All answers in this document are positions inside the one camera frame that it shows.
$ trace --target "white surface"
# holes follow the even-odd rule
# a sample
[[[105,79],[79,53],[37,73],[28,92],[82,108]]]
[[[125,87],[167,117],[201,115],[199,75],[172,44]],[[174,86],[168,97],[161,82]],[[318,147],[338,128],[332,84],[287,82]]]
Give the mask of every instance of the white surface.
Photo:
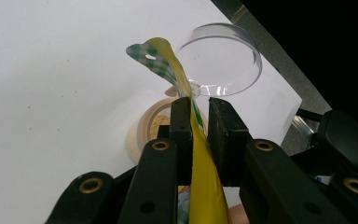
[[[207,0],[0,1],[0,223],[44,223],[77,176],[130,169],[126,133],[170,85],[126,47],[210,22],[229,21]],[[301,100],[263,60],[227,99],[280,144]]]

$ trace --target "white table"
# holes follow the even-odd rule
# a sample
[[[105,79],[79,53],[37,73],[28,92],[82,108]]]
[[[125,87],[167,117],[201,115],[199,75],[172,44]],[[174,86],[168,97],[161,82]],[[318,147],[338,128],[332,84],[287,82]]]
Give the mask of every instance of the white table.
[[[133,167],[126,133],[170,84],[126,47],[161,36],[174,48],[211,22],[229,20],[208,0],[0,1],[0,223],[43,223],[77,176]],[[225,99],[254,138],[280,144],[301,99],[263,65]]]

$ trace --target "tape roll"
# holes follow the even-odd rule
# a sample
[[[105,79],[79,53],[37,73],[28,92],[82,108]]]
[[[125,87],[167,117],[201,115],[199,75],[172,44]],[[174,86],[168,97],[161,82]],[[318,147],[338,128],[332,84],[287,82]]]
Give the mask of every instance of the tape roll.
[[[130,127],[126,137],[126,149],[131,160],[138,164],[142,150],[147,142],[157,138],[158,126],[169,125],[171,120],[171,103],[177,98],[167,98],[153,104]],[[200,111],[207,133],[208,121]]]

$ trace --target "black background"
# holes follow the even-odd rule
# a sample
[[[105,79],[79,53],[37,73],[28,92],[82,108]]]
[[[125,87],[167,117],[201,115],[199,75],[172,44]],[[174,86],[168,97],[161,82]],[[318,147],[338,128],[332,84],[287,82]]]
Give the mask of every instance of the black background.
[[[358,121],[358,1],[241,1],[326,102]]]

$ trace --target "yellow-green object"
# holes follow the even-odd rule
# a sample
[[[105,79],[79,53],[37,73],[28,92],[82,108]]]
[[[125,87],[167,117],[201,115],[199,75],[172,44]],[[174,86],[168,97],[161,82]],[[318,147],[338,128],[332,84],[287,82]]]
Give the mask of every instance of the yellow-green object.
[[[190,123],[194,143],[189,223],[231,223],[226,196],[213,163],[200,112],[184,69],[174,55],[171,44],[163,38],[152,38],[143,44],[129,46],[127,54],[176,86],[179,96],[191,99]]]

